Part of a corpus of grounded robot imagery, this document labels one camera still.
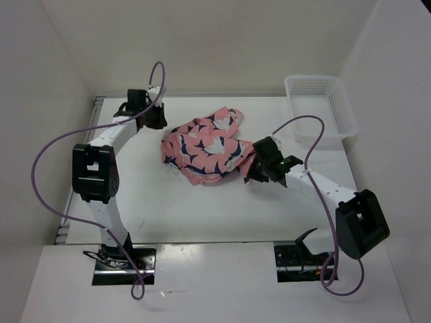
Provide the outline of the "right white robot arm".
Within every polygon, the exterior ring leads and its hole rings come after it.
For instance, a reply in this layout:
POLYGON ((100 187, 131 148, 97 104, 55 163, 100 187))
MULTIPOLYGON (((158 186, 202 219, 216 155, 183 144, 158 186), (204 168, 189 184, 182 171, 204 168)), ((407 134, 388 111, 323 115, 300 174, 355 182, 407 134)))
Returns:
POLYGON ((376 195, 365 189, 357 192, 339 185, 313 170, 301 159, 284 157, 272 137, 253 143, 255 158, 248 177, 258 182, 277 182, 326 206, 334 230, 312 228, 296 239, 295 255, 302 264, 311 264, 319 254, 336 248, 359 260, 390 235, 376 195))

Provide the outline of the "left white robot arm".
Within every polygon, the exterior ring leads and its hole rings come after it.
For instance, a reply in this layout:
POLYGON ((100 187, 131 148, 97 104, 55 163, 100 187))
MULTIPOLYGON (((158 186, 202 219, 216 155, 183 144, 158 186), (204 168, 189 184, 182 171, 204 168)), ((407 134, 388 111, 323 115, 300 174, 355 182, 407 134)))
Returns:
POLYGON ((93 212, 101 235, 101 253, 118 268, 129 268, 135 259, 116 195, 120 178, 116 155, 143 127, 163 129, 165 87, 130 89, 127 101, 113 115, 112 125, 72 153, 72 187, 93 212))

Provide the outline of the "pink shark print shorts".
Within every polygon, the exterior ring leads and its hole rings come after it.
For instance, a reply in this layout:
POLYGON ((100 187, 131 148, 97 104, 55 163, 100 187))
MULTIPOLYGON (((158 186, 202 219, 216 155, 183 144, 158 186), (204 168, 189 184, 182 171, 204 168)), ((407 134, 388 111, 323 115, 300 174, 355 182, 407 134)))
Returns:
POLYGON ((166 131, 160 144, 162 162, 194 186, 215 184, 235 170, 248 182, 253 143, 235 137, 243 117, 240 110, 223 107, 166 131))

